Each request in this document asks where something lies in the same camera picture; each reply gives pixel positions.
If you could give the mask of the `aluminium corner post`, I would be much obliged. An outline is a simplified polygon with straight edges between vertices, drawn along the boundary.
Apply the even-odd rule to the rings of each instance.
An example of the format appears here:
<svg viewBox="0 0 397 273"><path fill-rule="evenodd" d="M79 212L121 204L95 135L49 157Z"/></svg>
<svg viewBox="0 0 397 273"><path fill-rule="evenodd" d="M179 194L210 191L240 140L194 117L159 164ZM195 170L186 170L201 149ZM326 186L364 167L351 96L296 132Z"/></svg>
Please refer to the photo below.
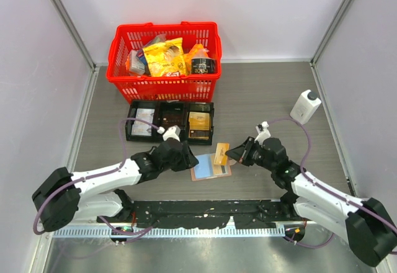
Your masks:
<svg viewBox="0 0 397 273"><path fill-rule="evenodd" d="M66 26L70 36L74 40L76 46L78 47L79 51L81 52L86 63L89 65L90 69L95 69L96 63L92 59L92 56L90 55L87 47L85 46L83 39L81 38L80 34L78 33L78 30L77 30L74 22L72 21L68 11L66 10L65 5L63 4L63 1L62 0L50 0L50 1L54 5L60 19Z"/></svg>
<svg viewBox="0 0 397 273"><path fill-rule="evenodd" d="M323 52L325 51L328 43L331 41L334 33L336 32L337 28L341 24L343 18L347 14L349 8L351 7L354 0L342 0L341 4L337 8L337 11L332 18L331 23L329 24L323 38L321 39L311 61L310 64L312 67L316 66L319 59L321 58Z"/></svg>

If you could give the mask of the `grey small box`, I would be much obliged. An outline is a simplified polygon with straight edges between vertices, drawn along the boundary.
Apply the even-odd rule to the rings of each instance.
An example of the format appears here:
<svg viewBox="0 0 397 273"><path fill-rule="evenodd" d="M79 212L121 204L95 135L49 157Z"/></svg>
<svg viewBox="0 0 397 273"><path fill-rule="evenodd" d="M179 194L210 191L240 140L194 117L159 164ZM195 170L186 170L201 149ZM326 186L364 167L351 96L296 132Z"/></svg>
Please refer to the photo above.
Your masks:
<svg viewBox="0 0 397 273"><path fill-rule="evenodd" d="M140 61L140 59L136 56L137 51L131 50L127 56L127 60L125 63L126 70L131 76L142 76L146 75L145 65Z"/></svg>

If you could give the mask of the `red plastic shopping basket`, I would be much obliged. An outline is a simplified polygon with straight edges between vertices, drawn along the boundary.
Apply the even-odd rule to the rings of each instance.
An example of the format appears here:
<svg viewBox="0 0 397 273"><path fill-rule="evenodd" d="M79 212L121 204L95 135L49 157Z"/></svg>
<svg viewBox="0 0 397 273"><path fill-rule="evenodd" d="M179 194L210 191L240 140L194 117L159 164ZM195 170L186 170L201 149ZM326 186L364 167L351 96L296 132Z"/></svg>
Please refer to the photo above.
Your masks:
<svg viewBox="0 0 397 273"><path fill-rule="evenodd" d="M183 50L188 52L196 43L209 50L216 62L216 72L207 75L190 74L182 77L131 76L125 67L131 50L139 50L159 34L166 38L183 38ZM115 31L108 55L106 78L115 85L128 103L144 101L210 102L216 83L221 77L221 38L215 22L187 22L179 24L123 24Z"/></svg>

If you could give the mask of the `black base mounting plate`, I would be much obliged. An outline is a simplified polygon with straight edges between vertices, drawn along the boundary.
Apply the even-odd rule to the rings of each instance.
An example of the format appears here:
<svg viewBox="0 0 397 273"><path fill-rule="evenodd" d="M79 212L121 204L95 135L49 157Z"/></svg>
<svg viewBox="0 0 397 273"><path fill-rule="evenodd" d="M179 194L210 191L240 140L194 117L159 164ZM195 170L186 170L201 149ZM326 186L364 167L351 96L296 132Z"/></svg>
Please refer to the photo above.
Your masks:
<svg viewBox="0 0 397 273"><path fill-rule="evenodd" d="M234 221L237 229L274 227L277 222L301 222L286 202L272 200L134 201L109 223L135 223L138 228L222 229Z"/></svg>

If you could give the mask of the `yellow chips bag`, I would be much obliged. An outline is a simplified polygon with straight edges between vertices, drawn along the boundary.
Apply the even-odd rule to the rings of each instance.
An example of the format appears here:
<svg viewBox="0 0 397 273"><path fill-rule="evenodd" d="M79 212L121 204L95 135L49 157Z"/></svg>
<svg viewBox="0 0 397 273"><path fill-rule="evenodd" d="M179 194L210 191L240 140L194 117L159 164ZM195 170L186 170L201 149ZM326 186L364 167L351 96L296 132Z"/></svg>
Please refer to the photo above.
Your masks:
<svg viewBox="0 0 397 273"><path fill-rule="evenodd" d="M144 47L143 53L152 77L179 77L187 75L183 38L175 38Z"/></svg>

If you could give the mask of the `white bottle with black cap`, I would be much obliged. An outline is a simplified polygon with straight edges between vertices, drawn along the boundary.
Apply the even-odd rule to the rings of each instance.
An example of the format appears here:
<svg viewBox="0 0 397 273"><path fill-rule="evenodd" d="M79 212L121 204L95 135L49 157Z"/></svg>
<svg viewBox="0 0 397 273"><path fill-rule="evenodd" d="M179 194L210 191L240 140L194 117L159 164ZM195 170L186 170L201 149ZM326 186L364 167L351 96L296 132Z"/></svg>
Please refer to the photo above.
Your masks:
<svg viewBox="0 0 397 273"><path fill-rule="evenodd" d="M312 118L320 105L321 99L317 93L308 89L300 94L290 112L290 116L301 125L304 125Z"/></svg>

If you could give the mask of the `left aluminium corner post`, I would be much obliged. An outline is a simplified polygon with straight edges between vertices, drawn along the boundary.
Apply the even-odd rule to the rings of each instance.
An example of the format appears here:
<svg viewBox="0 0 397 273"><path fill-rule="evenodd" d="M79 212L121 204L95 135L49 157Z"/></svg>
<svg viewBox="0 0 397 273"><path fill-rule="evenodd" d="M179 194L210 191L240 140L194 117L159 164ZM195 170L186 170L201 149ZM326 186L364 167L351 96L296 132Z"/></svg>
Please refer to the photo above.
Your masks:
<svg viewBox="0 0 397 273"><path fill-rule="evenodd" d="M78 30L77 30L74 22L72 21L68 11L66 10L65 5L63 4L63 1L62 0L50 0L50 1L54 5L60 19L66 26L70 36L74 40L76 46L78 47L79 51L81 52L86 63L89 65L90 69L95 69L96 63L92 59L92 56L90 55L87 47L85 46L83 39L81 38L80 34L78 33Z"/></svg>

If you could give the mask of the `dark brown cards in tray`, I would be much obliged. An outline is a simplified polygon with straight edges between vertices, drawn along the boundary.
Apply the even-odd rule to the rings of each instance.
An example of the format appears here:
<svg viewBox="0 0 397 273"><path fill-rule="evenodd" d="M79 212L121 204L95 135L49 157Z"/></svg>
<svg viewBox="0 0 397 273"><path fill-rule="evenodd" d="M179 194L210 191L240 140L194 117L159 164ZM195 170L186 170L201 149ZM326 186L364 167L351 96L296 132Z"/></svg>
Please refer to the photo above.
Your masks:
<svg viewBox="0 0 397 273"><path fill-rule="evenodd" d="M159 123L164 128L177 125L181 132L179 138L185 140L185 106L180 102L163 102L159 110Z"/></svg>

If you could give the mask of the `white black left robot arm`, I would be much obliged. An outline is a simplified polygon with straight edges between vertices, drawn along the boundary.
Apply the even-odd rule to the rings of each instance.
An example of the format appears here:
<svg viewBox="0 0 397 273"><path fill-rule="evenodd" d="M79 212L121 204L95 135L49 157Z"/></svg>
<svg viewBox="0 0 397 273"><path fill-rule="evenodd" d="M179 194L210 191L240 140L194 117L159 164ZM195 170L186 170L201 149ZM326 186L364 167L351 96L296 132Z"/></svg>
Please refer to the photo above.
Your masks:
<svg viewBox="0 0 397 273"><path fill-rule="evenodd" d="M174 172L192 169L198 163L186 141L169 138L112 166L85 172L58 168L32 194L37 209L33 232L41 235L57 231L77 215L87 215L94 210L89 199L104 192L154 180L169 169Z"/></svg>

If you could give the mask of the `gold cards in tray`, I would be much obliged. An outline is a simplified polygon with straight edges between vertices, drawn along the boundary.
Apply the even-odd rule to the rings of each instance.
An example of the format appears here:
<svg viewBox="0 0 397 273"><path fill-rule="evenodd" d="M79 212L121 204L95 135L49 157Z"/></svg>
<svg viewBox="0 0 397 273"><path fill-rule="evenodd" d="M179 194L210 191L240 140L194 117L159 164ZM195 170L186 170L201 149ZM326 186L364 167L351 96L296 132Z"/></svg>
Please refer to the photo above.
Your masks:
<svg viewBox="0 0 397 273"><path fill-rule="evenodd" d="M210 138L210 114L189 112L189 138L208 140Z"/></svg>

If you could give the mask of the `pink leather card holder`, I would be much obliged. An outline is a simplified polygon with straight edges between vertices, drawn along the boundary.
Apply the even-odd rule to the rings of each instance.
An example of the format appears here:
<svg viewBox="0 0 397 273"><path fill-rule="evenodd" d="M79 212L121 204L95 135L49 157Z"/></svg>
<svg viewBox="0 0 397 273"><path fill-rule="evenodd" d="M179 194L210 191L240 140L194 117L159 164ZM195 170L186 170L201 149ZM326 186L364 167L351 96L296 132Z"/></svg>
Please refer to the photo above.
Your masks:
<svg viewBox="0 0 397 273"><path fill-rule="evenodd" d="M228 177L228 176L220 176L220 177L213 176L212 165L213 165L214 155L215 154L213 153L213 154L201 154L196 156L198 160L198 165L196 165L190 170L192 181L196 182L196 181L203 181L206 179ZM230 172L232 175L232 170L229 161L227 162L226 166L230 167Z"/></svg>

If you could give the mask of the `right aluminium corner post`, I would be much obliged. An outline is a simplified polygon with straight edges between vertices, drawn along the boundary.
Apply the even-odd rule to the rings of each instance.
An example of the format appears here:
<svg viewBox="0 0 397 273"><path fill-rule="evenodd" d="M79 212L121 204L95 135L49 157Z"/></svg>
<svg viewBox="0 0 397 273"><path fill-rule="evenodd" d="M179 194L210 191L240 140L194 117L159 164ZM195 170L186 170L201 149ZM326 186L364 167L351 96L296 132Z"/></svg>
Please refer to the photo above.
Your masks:
<svg viewBox="0 0 397 273"><path fill-rule="evenodd" d="M337 11L332 18L331 23L329 24L323 38L321 39L311 61L310 64L312 67L316 66L319 59L321 58L323 52L325 51L328 43L331 41L334 33L336 32L337 28L341 24L343 18L347 14L349 8L351 7L354 0L342 0L341 4L337 8Z"/></svg>

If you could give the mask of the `orange snack bag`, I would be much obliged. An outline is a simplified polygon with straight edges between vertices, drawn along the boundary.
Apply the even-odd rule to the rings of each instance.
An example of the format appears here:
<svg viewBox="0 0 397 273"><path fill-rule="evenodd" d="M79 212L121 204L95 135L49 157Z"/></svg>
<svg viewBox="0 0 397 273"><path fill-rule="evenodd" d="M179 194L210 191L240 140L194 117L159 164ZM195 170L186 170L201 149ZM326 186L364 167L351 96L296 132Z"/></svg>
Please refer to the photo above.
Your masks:
<svg viewBox="0 0 397 273"><path fill-rule="evenodd" d="M196 43L188 53L184 54L184 61L188 72L190 72L194 58L208 58L208 50L201 43Z"/></svg>

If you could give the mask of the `black round can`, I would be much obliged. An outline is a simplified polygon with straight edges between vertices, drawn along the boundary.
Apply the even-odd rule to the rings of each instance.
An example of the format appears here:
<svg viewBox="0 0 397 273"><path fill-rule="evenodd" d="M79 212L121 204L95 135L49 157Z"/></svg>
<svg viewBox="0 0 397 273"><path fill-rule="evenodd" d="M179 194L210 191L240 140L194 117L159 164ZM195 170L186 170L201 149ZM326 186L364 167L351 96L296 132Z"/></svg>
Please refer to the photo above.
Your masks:
<svg viewBox="0 0 397 273"><path fill-rule="evenodd" d="M209 57L193 58L191 61L191 74L216 73L216 61Z"/></svg>

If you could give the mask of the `black three-compartment card tray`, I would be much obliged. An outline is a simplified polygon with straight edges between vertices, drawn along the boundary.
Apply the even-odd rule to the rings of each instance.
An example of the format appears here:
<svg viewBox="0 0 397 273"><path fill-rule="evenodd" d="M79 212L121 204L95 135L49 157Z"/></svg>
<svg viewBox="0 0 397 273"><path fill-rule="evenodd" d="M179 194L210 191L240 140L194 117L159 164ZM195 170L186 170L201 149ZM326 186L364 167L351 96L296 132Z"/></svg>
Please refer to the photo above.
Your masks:
<svg viewBox="0 0 397 273"><path fill-rule="evenodd" d="M159 142L161 134L152 126L168 129L178 126L179 138L191 145L211 145L213 140L214 104L212 102L133 101L125 124L128 141Z"/></svg>

